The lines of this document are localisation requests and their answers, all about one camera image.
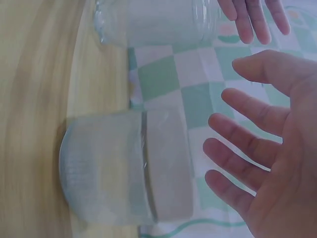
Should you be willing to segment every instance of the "finger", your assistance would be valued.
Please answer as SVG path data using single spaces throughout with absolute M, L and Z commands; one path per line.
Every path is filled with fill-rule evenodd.
M 254 136 L 222 114 L 213 114 L 209 119 L 209 126 L 254 162 L 267 168 L 274 164 L 279 143 Z
M 255 192 L 259 190 L 268 174 L 267 171 L 242 159 L 217 139 L 206 140 L 203 149 L 219 167 Z
M 264 45 L 269 44 L 271 42 L 271 34 L 264 17 L 261 1 L 246 0 L 246 3 L 250 20 L 258 40 Z
M 218 171 L 211 170 L 205 175 L 205 180 L 211 190 L 225 203 L 236 210 L 242 219 L 247 218 L 254 197 L 238 188 Z
M 218 0 L 218 3 L 223 13 L 230 21 L 235 21 L 237 19 L 237 11 L 232 0 Z
M 280 0 L 265 0 L 265 3 L 271 12 L 278 29 L 284 35 L 288 35 L 291 32 L 291 26 L 287 20 L 282 2 Z
M 289 108 L 268 105 L 234 88 L 225 89 L 221 97 L 260 129 L 282 136 L 285 121 L 290 113 Z
M 244 0 L 233 0 L 233 4 L 237 11 L 236 26 L 239 36 L 243 43 L 249 44 L 253 41 L 253 31 L 246 3 Z
M 245 79 L 270 83 L 287 96 L 299 82 L 317 74 L 316 62 L 272 50 L 236 59 L 232 66 Z

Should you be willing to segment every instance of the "open hand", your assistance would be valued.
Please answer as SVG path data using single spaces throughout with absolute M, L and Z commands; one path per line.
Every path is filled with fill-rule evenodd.
M 263 14 L 261 0 L 218 0 L 226 17 L 236 22 L 241 40 L 249 44 L 253 41 L 253 31 L 262 44 L 271 42 L 271 35 Z M 265 0 L 279 30 L 287 35 L 290 25 L 286 18 L 281 0 Z
M 317 234 L 317 63 L 264 51 L 237 59 L 233 67 L 249 81 L 271 83 L 290 97 L 291 107 L 267 105 L 236 89 L 223 100 L 283 143 L 254 136 L 231 119 L 214 114 L 212 129 L 237 146 L 263 170 L 211 138 L 204 152 L 255 191 L 252 196 L 217 171 L 206 173 L 209 187 L 233 207 L 257 238 L 310 238 Z

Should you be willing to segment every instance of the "wood grain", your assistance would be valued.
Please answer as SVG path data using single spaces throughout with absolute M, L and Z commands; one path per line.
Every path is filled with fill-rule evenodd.
M 94 0 L 0 0 L 0 237 L 136 237 L 80 223 L 58 178 L 67 119 L 126 109 L 127 55 L 97 47 Z

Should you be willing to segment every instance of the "clear glass jar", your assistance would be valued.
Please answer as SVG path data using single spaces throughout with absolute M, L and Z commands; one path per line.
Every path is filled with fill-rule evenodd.
M 151 225 L 193 213 L 189 152 L 179 110 L 75 120 L 59 174 L 72 211 L 89 223 Z
M 211 41 L 217 0 L 96 0 L 94 27 L 102 44 L 124 47 Z

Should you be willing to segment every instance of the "checkered tablecloth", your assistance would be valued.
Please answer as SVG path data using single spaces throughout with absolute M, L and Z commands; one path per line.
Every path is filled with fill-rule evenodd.
M 235 119 L 258 136 L 281 141 L 279 137 L 261 131 L 227 106 L 221 100 L 220 94 L 223 89 L 233 87 L 264 102 L 289 106 L 289 99 L 271 85 L 248 82 L 231 66 L 235 58 L 249 56 L 265 49 L 317 60 L 317 11 L 313 14 L 310 8 L 303 9 L 293 4 L 285 9 L 292 26 L 289 36 L 283 36 L 279 32 L 269 10 L 264 8 L 272 34 L 272 42 L 267 46 L 261 45 L 256 39 L 251 45 L 243 44 L 234 22 L 228 21 L 222 14 L 217 37 L 213 42 L 188 47 L 170 45 L 129 50 L 131 107 L 153 109 L 177 106 L 182 110 L 192 157 L 195 193 L 194 216 L 191 220 L 143 227 L 142 237 L 252 237 L 239 215 L 206 185 L 205 172 L 219 168 L 203 153 L 202 144 L 209 137 L 219 138 L 228 144 L 208 127 L 209 116 L 216 112 Z M 248 160 L 237 148 L 232 145 L 230 148 Z M 247 190 L 232 176 L 226 175 Z

